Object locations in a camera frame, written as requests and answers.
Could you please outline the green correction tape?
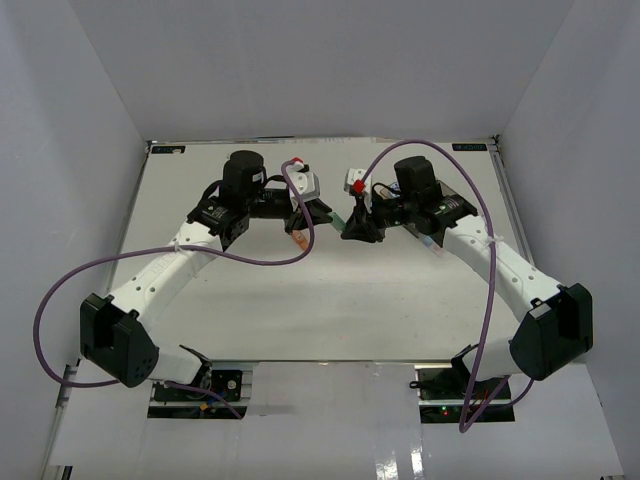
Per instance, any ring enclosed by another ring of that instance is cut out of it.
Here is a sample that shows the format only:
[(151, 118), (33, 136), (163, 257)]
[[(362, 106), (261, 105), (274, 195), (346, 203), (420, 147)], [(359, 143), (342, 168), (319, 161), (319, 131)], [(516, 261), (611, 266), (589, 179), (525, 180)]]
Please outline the green correction tape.
[(332, 227), (338, 232), (343, 232), (346, 227), (346, 223), (339, 214), (337, 212), (331, 212), (329, 216), (331, 217)]

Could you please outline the orange correction tape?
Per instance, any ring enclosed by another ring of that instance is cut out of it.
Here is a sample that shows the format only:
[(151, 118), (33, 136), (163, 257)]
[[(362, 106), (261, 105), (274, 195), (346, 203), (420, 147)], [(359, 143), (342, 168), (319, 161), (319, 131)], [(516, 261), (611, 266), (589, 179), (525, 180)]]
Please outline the orange correction tape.
[(301, 250), (307, 250), (309, 248), (309, 240), (303, 232), (294, 230), (291, 232), (291, 238)]

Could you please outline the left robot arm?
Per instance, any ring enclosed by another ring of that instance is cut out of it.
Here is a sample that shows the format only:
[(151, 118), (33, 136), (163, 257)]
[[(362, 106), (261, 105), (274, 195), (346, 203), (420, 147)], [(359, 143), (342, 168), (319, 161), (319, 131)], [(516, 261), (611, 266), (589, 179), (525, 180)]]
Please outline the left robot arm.
[(307, 164), (294, 158), (275, 178), (281, 188), (268, 188), (260, 154), (231, 153), (222, 178), (205, 189), (166, 249), (106, 296), (83, 301), (82, 356), (128, 388), (146, 380), (174, 382), (188, 398), (205, 396), (212, 378), (207, 358), (186, 346), (159, 346), (151, 333), (176, 295), (226, 254), (251, 219), (279, 219), (287, 233), (330, 222), (318, 177)]

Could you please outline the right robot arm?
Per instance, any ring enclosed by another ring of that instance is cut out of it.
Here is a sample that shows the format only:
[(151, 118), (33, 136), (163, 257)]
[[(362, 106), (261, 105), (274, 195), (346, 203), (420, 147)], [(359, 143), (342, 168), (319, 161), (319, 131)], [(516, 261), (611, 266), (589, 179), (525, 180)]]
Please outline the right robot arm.
[(493, 284), (519, 323), (513, 335), (452, 358), (459, 396), (475, 398), (488, 380), (519, 373), (542, 381), (592, 348), (593, 299), (583, 285), (561, 284), (490, 236), (477, 209), (438, 180), (425, 157), (400, 160), (394, 170), (397, 186), (388, 198), (373, 190), (364, 170), (348, 170), (344, 189), (356, 204), (342, 239), (376, 243), (386, 229), (410, 225)]

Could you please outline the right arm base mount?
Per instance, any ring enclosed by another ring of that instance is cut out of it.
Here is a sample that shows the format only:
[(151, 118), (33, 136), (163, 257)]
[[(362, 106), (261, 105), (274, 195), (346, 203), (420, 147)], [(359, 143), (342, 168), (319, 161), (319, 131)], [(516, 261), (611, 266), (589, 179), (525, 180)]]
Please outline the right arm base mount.
[[(466, 385), (452, 367), (419, 368), (409, 383), (419, 398), (423, 425), (458, 424), (462, 414)], [(511, 390), (504, 386), (476, 420), (477, 423), (510, 423), (515, 421)]]

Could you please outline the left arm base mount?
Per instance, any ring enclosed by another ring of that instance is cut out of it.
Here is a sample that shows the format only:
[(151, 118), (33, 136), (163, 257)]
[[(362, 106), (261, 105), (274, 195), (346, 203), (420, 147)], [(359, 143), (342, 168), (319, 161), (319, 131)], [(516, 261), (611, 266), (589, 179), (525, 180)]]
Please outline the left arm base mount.
[(245, 374), (238, 369), (209, 369), (187, 388), (154, 383), (147, 416), (180, 420), (243, 419), (251, 386)]

